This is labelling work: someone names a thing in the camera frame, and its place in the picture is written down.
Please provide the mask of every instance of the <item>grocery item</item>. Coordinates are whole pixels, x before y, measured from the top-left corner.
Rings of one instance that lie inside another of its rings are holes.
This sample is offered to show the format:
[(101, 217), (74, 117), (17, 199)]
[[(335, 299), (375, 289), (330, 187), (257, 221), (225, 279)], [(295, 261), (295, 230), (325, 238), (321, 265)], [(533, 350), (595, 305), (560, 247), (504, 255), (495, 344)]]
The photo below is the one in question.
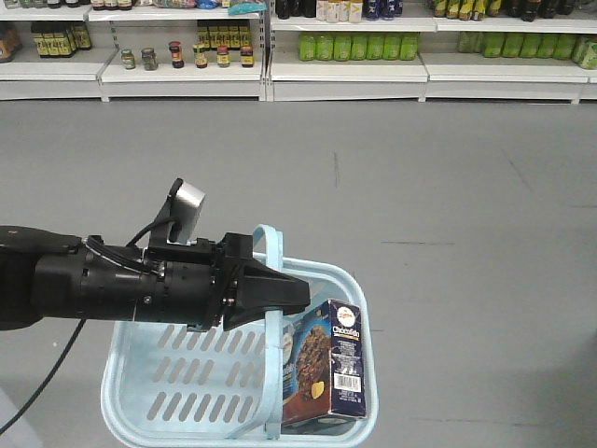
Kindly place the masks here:
[(104, 7), (108, 11), (116, 11), (118, 9), (118, 0), (104, 0)]
[(475, 43), (475, 52), (483, 52), (485, 42), (485, 33), (477, 33), (477, 42)]
[(448, 19), (458, 19), (460, 11), (460, 0), (448, 0), (448, 9), (446, 10), (446, 17)]
[(327, 23), (340, 21), (340, 0), (327, 0), (326, 21)]
[(185, 66), (185, 61), (183, 60), (182, 44), (177, 40), (173, 40), (168, 44), (168, 50), (172, 57), (172, 67), (183, 68)]
[(14, 53), (10, 45), (7, 27), (5, 24), (0, 23), (0, 63), (9, 63), (13, 58)]
[(351, 0), (348, 21), (350, 23), (360, 23), (363, 16), (363, 0)]
[(302, 12), (305, 17), (315, 17), (317, 15), (317, 0), (304, 0)]
[(300, 0), (288, 0), (290, 4), (290, 15), (294, 17), (302, 16), (302, 4)]
[(4, 6), (6, 9), (15, 9), (19, 7), (19, 0), (4, 0)]
[(553, 56), (553, 51), (556, 49), (557, 43), (558, 35), (554, 33), (545, 33), (541, 36), (541, 43), (539, 44), (536, 57), (544, 59), (551, 58)]
[(71, 52), (75, 54), (78, 51), (78, 46), (75, 40), (75, 31), (73, 30), (73, 23), (67, 22), (64, 24), (64, 31), (66, 32), (66, 38), (68, 39), (68, 45)]
[(278, 14), (278, 19), (290, 19), (290, 4), (288, 0), (276, 0), (276, 14)]
[(202, 42), (193, 45), (193, 53), (195, 54), (195, 66), (197, 68), (207, 67), (207, 55), (205, 54), (205, 46)]
[(539, 16), (544, 19), (553, 19), (558, 12), (560, 0), (542, 0), (539, 7)]
[(236, 21), (230, 21), (228, 26), (230, 36), (230, 49), (241, 49), (241, 30)]
[(479, 33), (474, 31), (462, 31), (458, 35), (458, 52), (459, 53), (474, 53), (477, 47), (477, 39)]
[(433, 12), (434, 17), (445, 17), (447, 8), (448, 0), (436, 0)]
[(405, 33), (400, 44), (400, 61), (412, 61), (419, 52), (419, 34)]
[(376, 21), (380, 17), (381, 0), (364, 0), (367, 1), (367, 13), (365, 17), (369, 21)]
[(58, 48), (58, 52), (61, 58), (70, 58), (75, 53), (71, 46), (71, 42), (68, 39), (66, 33), (66, 27), (62, 22), (54, 22), (52, 26), (52, 32), (54, 33), (54, 41)]
[(327, 15), (327, 0), (317, 0), (315, 18), (324, 21)]
[(475, 0), (475, 5), (473, 6), (473, 15), (471, 19), (473, 21), (482, 21), (485, 19), (485, 15), (487, 14), (487, 0)]
[(572, 57), (570, 59), (572, 59), (573, 63), (580, 63), (580, 58), (582, 57), (583, 51), (587, 45), (587, 42), (589, 42), (590, 40), (590, 36), (588, 35), (580, 35), (578, 37), (578, 39), (576, 40), (576, 44), (575, 44), (575, 49), (572, 52)]
[(90, 32), (84, 21), (77, 21), (73, 25), (75, 41), (79, 49), (88, 50), (92, 48)]
[(385, 21), (392, 21), (396, 16), (397, 0), (383, 0), (382, 4), (382, 19)]
[(506, 33), (504, 47), (502, 48), (502, 57), (518, 58), (521, 54), (524, 33)]
[(579, 65), (587, 70), (597, 70), (597, 39), (592, 38), (585, 43)]
[(120, 59), (122, 60), (122, 65), (124, 65), (125, 69), (132, 70), (136, 67), (134, 55), (132, 54), (131, 49), (124, 49), (123, 51), (121, 51)]
[(507, 15), (510, 17), (520, 17), (522, 14), (523, 0), (508, 0)]
[(539, 51), (539, 45), (541, 44), (541, 34), (539, 33), (526, 33), (524, 35), (524, 41), (522, 42), (521, 58), (534, 58)]
[(383, 55), (383, 34), (371, 33), (368, 36), (367, 59), (378, 60)]
[(217, 65), (222, 68), (230, 67), (230, 53), (228, 46), (220, 45), (217, 48)]
[(502, 54), (502, 47), (506, 40), (506, 33), (489, 32), (483, 38), (483, 56), (498, 58)]
[(576, 35), (559, 35), (558, 43), (555, 50), (553, 50), (553, 58), (567, 60), (572, 57), (572, 52), (575, 49)]
[(156, 57), (156, 51), (151, 47), (146, 47), (141, 50), (141, 59), (145, 70), (151, 72), (158, 70), (158, 58)]
[(302, 33), (298, 42), (298, 58), (301, 61), (312, 61), (315, 59), (315, 36)]
[(475, 5), (475, 0), (463, 0), (460, 11), (458, 12), (458, 18), (461, 21), (470, 21), (473, 15), (473, 6)]
[(558, 6), (558, 14), (568, 16), (575, 10), (575, 0), (561, 0)]
[(497, 17), (500, 15), (500, 9), (502, 9), (502, 0), (491, 0), (487, 7), (487, 15)]
[(521, 19), (524, 21), (534, 21), (537, 17), (540, 7), (541, 0), (525, 0)]
[(383, 40), (382, 59), (395, 61), (400, 57), (400, 44), (402, 36), (399, 33), (388, 33)]
[(58, 44), (56, 43), (56, 39), (54, 38), (51, 23), (47, 21), (43, 23), (42, 35), (44, 36), (44, 41), (46, 42), (46, 46), (48, 47), (49, 57), (60, 58), (60, 51), (58, 50)]
[(284, 329), (283, 425), (367, 415), (360, 316), (355, 305), (327, 300)]
[(321, 33), (315, 38), (315, 59), (331, 61), (334, 56), (334, 37), (328, 33)]
[(241, 47), (241, 66), (244, 68), (251, 68), (255, 65), (255, 57), (253, 56), (253, 47), (247, 45)]
[(91, 7), (94, 11), (103, 11), (105, 9), (104, 0), (91, 0)]
[(118, 0), (118, 9), (130, 11), (132, 9), (132, 0)]
[(340, 21), (348, 21), (351, 13), (351, 2), (350, 0), (340, 0)]
[(334, 39), (334, 61), (345, 62), (350, 60), (351, 45), (350, 35), (337, 35)]
[(31, 36), (34, 39), (35, 46), (37, 47), (37, 54), (40, 58), (49, 58), (48, 44), (44, 39), (44, 25), (41, 21), (34, 21), (31, 24)]
[(363, 61), (367, 58), (367, 35), (365, 33), (356, 33), (353, 35), (353, 45), (351, 47), (351, 59), (353, 61)]

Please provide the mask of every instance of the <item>robotic arm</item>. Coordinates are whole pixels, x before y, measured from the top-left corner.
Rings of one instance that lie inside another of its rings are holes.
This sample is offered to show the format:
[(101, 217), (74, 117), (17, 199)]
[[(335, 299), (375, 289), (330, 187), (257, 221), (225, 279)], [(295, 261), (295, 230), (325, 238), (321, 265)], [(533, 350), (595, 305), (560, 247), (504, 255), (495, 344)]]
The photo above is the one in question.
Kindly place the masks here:
[[(250, 235), (189, 242), (204, 195), (177, 179), (156, 219), (127, 245), (0, 226), (0, 330), (42, 317), (186, 324), (206, 331), (300, 313), (309, 285), (253, 258)], [(145, 249), (136, 242), (150, 231)]]

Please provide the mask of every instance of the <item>basket slot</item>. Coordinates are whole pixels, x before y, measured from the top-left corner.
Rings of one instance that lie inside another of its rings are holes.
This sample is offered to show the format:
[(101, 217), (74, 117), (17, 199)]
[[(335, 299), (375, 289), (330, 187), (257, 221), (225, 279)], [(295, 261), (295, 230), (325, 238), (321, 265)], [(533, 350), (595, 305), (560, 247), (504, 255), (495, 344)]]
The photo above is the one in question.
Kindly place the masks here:
[(226, 409), (226, 413), (224, 413), (224, 421), (226, 423), (230, 423), (230, 421), (232, 420), (232, 417), (234, 416), (234, 412), (236, 411), (236, 408), (238, 407), (240, 402), (241, 402), (240, 396), (235, 395), (232, 397), (232, 399), (230, 400), (230, 403), (228, 405), (228, 408)]
[(193, 416), (196, 422), (200, 422), (203, 417), (205, 416), (205, 411), (207, 411), (207, 407), (209, 406), (209, 402), (212, 400), (212, 396), (210, 394), (205, 394), (201, 399), (201, 403), (197, 411), (195, 411), (195, 415)]
[(192, 350), (195, 348), (195, 345), (197, 345), (197, 342), (199, 341), (199, 335), (200, 333), (197, 332), (191, 334), (190, 338), (188, 338), (187, 350)]
[(226, 385), (228, 387), (232, 387), (234, 382), (236, 381), (236, 377), (238, 376), (239, 372), (241, 371), (242, 364), (239, 361), (236, 361), (232, 366), (232, 370), (230, 370), (230, 374), (228, 375), (228, 379), (226, 380)]
[(246, 421), (246, 418), (249, 416), (251, 408), (253, 407), (253, 401), (253, 397), (247, 397), (244, 400), (244, 404), (239, 412), (239, 423), (244, 423)]
[(168, 343), (168, 340), (172, 336), (172, 333), (174, 333), (174, 325), (170, 324), (161, 334), (160, 340), (158, 341), (159, 348), (164, 348), (166, 346), (166, 343)]
[(165, 357), (161, 361), (160, 365), (158, 366), (158, 369), (156, 370), (152, 378), (152, 381), (154, 383), (158, 383), (161, 380), (162, 376), (164, 376), (164, 373), (168, 369), (168, 366), (170, 366), (171, 361), (172, 360), (170, 359), (170, 357)]
[(174, 364), (174, 368), (173, 368), (172, 372), (170, 373), (170, 376), (168, 377), (168, 383), (172, 384), (174, 381), (176, 381), (176, 379), (178, 378), (178, 375), (180, 374), (182, 369), (185, 368), (185, 364), (187, 364), (187, 360), (184, 359), (183, 357), (180, 357), (176, 361), (176, 364)]
[(259, 368), (255, 372), (255, 381), (253, 382), (254, 387), (261, 388), (265, 379), (265, 363), (259, 365)]
[(222, 351), (222, 349), (224, 348), (224, 344), (226, 343), (226, 340), (228, 339), (230, 333), (228, 333), (227, 331), (222, 331), (222, 334), (220, 335), (220, 338), (217, 340), (217, 343), (215, 344), (214, 350), (217, 353), (220, 353)]
[(158, 415), (158, 412), (160, 411), (161, 405), (164, 403), (165, 400), (166, 400), (166, 393), (159, 392), (158, 396), (156, 397), (153, 404), (149, 408), (149, 411), (147, 411), (147, 416), (146, 416), (147, 420), (153, 420), (154, 418), (156, 418), (156, 416)]
[(178, 349), (187, 337), (187, 327), (182, 326), (176, 335), (176, 339), (172, 342), (172, 348)]
[[(251, 334), (252, 334), (252, 335), (253, 335), (253, 337), (255, 338), (255, 333), (254, 333), (253, 331), (251, 331), (251, 332), (250, 332), (250, 333), (247, 335), (247, 338), (248, 338), (248, 337), (249, 337)], [(243, 338), (243, 332), (242, 332), (242, 331), (240, 331), (239, 329), (238, 329), (238, 330), (236, 330), (236, 332), (234, 333), (234, 336), (232, 336), (232, 340), (230, 341), (230, 344), (229, 344), (229, 346), (228, 346), (228, 353), (232, 354), (232, 353), (234, 353), (234, 352), (236, 351), (236, 349), (237, 349), (237, 348), (238, 348), (238, 346), (239, 346), (239, 343), (241, 343), (241, 339), (242, 339), (242, 338)]]
[(254, 331), (249, 331), (246, 335), (246, 339), (244, 340), (244, 344), (243, 344), (243, 348), (241, 349), (241, 352), (243, 353), (243, 355), (246, 355), (247, 353), (249, 353), (249, 350), (251, 349), (251, 345), (253, 345), (253, 341), (255, 340), (256, 334)]
[(176, 411), (176, 407), (178, 406), (178, 403), (180, 402), (180, 399), (183, 397), (183, 394), (181, 394), (180, 392), (176, 392), (172, 399), (170, 400), (170, 403), (168, 404), (168, 407), (166, 408), (166, 411), (164, 411), (164, 415), (161, 417), (163, 421), (167, 422), (172, 418), (172, 415), (174, 413), (174, 411)]
[(217, 420), (217, 417), (219, 417), (220, 413), (222, 412), (222, 407), (224, 406), (224, 401), (226, 401), (225, 395), (220, 395), (217, 397), (214, 407), (212, 408), (212, 411), (209, 414), (210, 422), (213, 423)]
[(249, 384), (249, 380), (251, 380), (251, 375), (253, 375), (253, 371), (255, 370), (255, 364), (249, 362), (246, 367), (244, 368), (243, 376), (241, 377), (240, 386), (247, 387)]
[(197, 369), (199, 368), (200, 365), (201, 365), (201, 362), (196, 358), (191, 361), (190, 366), (188, 366), (187, 373), (185, 374), (185, 377), (183, 378), (183, 384), (187, 385), (191, 382), (191, 380), (193, 379), (193, 376), (195, 376), (195, 372), (197, 371)]
[(208, 359), (205, 362), (205, 367), (203, 367), (203, 371), (199, 376), (199, 381), (197, 382), (198, 385), (204, 385), (209, 378), (209, 374), (212, 372), (212, 368), (214, 367), (214, 362), (211, 359)]
[(206, 352), (209, 350), (209, 346), (212, 344), (215, 338), (215, 329), (210, 329), (207, 334), (205, 334), (205, 338), (203, 338), (203, 342), (201, 343), (200, 350), (202, 352)]
[(261, 333), (261, 336), (259, 336), (257, 345), (255, 346), (255, 354), (263, 355), (263, 350), (265, 350), (265, 333)]
[(187, 401), (183, 405), (183, 408), (180, 410), (180, 414), (178, 415), (178, 420), (184, 422), (187, 420), (187, 417), (190, 413), (190, 410), (193, 409), (193, 404), (195, 404), (195, 400), (197, 399), (197, 394), (192, 392), (188, 397)]

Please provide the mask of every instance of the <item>green bottle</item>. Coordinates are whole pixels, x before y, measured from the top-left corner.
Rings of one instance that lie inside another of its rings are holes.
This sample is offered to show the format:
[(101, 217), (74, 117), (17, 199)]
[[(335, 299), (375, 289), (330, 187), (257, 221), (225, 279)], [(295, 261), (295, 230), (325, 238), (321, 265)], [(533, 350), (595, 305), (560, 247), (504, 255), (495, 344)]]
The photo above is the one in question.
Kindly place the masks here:
[(298, 41), (298, 58), (301, 61), (315, 59), (315, 36), (310, 33), (301, 33)]
[(334, 57), (334, 37), (328, 33), (321, 33), (315, 38), (315, 59), (331, 61)]
[(558, 44), (553, 50), (553, 59), (567, 60), (572, 56), (575, 49), (576, 35), (560, 35)]
[(381, 59), (383, 55), (383, 34), (371, 33), (367, 44), (367, 59)]
[(522, 58), (534, 58), (539, 51), (539, 45), (541, 44), (541, 34), (539, 33), (527, 33), (524, 35), (524, 41), (522, 42), (521, 54)]
[(572, 62), (573, 63), (580, 63), (580, 58), (582, 57), (582, 53), (585, 50), (587, 43), (590, 41), (590, 37), (588, 35), (582, 35), (576, 40), (575, 49), (572, 52)]
[(351, 59), (351, 45), (350, 35), (337, 35), (334, 39), (334, 60), (344, 62)]
[(353, 46), (351, 47), (351, 59), (363, 61), (367, 58), (367, 35), (356, 33), (353, 35)]
[(518, 58), (521, 53), (523, 41), (524, 33), (506, 33), (506, 40), (504, 41), (504, 48), (502, 49), (502, 57)]
[(597, 70), (597, 39), (593, 38), (585, 44), (579, 65), (587, 70)]
[(489, 32), (485, 33), (483, 40), (483, 56), (486, 58), (499, 58), (502, 54), (502, 47), (506, 40), (506, 33)]
[(554, 33), (545, 33), (541, 36), (541, 43), (537, 50), (537, 58), (551, 58), (553, 56), (553, 50), (556, 49), (558, 43), (558, 35)]
[(388, 33), (383, 40), (383, 55), (382, 58), (386, 61), (395, 61), (400, 56), (400, 41), (402, 35), (400, 33)]
[(474, 53), (478, 38), (479, 33), (475, 31), (462, 31), (458, 36), (458, 52)]
[(405, 33), (400, 45), (400, 61), (412, 61), (419, 52), (419, 33)]
[(485, 33), (477, 33), (477, 42), (475, 43), (475, 52), (482, 53), (485, 49)]

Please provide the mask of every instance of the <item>black cable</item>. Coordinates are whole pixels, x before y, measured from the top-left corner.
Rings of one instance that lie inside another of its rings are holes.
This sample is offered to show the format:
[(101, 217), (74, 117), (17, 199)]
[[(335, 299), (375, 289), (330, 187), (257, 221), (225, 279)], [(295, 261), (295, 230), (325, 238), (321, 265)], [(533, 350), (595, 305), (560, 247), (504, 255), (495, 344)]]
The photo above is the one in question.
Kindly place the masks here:
[(27, 412), (27, 410), (31, 407), (32, 404), (34, 404), (34, 401), (37, 399), (37, 397), (39, 397), (41, 395), (41, 393), (44, 391), (44, 389), (46, 388), (48, 383), (51, 381), (51, 379), (56, 374), (56, 371), (58, 371), (58, 369), (62, 365), (62, 362), (66, 358), (66, 355), (68, 355), (68, 352), (70, 352), (71, 347), (75, 343), (78, 333), (80, 333), (81, 330), (83, 329), (83, 326), (85, 325), (86, 320), (87, 319), (81, 319), (78, 322), (78, 325), (76, 326), (75, 331), (73, 331), (71, 339), (69, 339), (68, 343), (66, 343), (66, 346), (62, 350), (62, 353), (61, 353), (60, 357), (58, 358), (58, 360), (56, 361), (56, 364), (54, 364), (54, 367), (52, 367), (52, 370), (49, 371), (48, 376), (46, 376), (46, 379), (43, 381), (43, 383), (41, 385), (39, 385), (39, 387), (34, 392), (34, 394), (27, 400), (27, 402), (25, 404), (22, 405), (22, 407), (17, 411), (17, 413), (15, 413), (15, 415), (3, 427), (0, 427), (0, 436), (2, 436), (5, 432), (7, 432), (8, 429), (10, 427), (12, 427), (15, 423), (17, 423), (17, 421), (22, 417), (22, 415)]
[(171, 222), (175, 223), (175, 225), (180, 225), (180, 219), (177, 217), (161, 217), (160, 219), (153, 221), (151, 224), (147, 224), (132, 237), (132, 239), (127, 243), (127, 247), (135, 247), (135, 245), (141, 238), (144, 237), (146, 233)]
[(117, 266), (122, 266), (123, 268), (127, 268), (138, 273), (152, 273), (150, 266), (146, 266), (135, 259), (129, 259), (124, 255), (119, 254), (119, 252), (116, 250), (113, 250), (105, 245), (101, 238), (97, 235), (88, 236), (85, 245), (89, 250), (104, 257), (108, 261), (117, 264)]

